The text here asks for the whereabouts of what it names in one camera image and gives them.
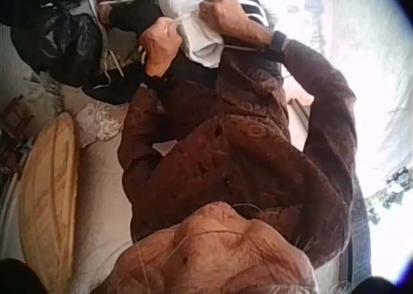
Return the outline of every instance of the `lace doily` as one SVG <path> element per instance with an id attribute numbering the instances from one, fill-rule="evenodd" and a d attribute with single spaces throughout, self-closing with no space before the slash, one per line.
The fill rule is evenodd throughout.
<path id="1" fill-rule="evenodd" d="M 85 148 L 98 139 L 107 141 L 115 137 L 123 127 L 126 108 L 102 102 L 89 103 L 76 116 L 80 147 Z"/>

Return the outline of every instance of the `elderly person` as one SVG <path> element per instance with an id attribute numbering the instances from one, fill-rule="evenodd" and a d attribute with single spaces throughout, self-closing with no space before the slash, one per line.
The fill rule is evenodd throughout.
<path id="1" fill-rule="evenodd" d="M 350 235 L 354 93 L 322 55 L 237 0 L 204 0 L 199 16 L 259 50 L 225 49 L 212 90 L 168 75 L 181 44 L 171 19 L 141 35 L 146 80 L 118 151 L 135 244 L 94 293 L 315 293 L 314 270 Z M 314 96 L 303 152 L 277 63 Z M 158 100 L 179 140 L 164 157 L 152 147 Z"/>

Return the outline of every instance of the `wrinkled hand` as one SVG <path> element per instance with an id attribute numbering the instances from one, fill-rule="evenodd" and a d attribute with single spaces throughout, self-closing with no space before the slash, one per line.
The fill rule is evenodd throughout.
<path id="1" fill-rule="evenodd" d="M 238 39 L 248 30 L 249 18 L 237 0 L 204 0 L 199 17 L 218 33 Z"/>
<path id="2" fill-rule="evenodd" d="M 175 59 L 182 38 L 176 32 L 172 19 L 160 17 L 142 33 L 139 42 L 148 55 L 146 73 L 149 76 L 162 77 Z"/>

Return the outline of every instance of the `brown jacket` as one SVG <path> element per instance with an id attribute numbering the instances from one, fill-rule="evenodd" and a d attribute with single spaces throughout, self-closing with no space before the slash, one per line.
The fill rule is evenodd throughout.
<path id="1" fill-rule="evenodd" d="M 215 90 L 187 81 L 162 96 L 179 140 L 165 157 L 152 148 L 157 97 L 138 89 L 119 147 L 134 240 L 182 221 L 208 202 L 225 201 L 259 207 L 262 212 L 236 210 L 273 226 L 315 268 L 345 248 L 356 98 L 341 72 L 299 42 L 287 44 L 285 66 L 314 96 L 303 152 L 290 143 L 275 63 L 251 53 L 223 54 Z"/>

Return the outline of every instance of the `wicker basket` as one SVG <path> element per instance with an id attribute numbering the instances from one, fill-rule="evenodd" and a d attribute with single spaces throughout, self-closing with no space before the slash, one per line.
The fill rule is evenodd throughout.
<path id="1" fill-rule="evenodd" d="M 73 119 L 62 113 L 36 139 L 19 195 L 26 263 L 49 293 L 65 293 L 72 276 L 78 164 Z"/>

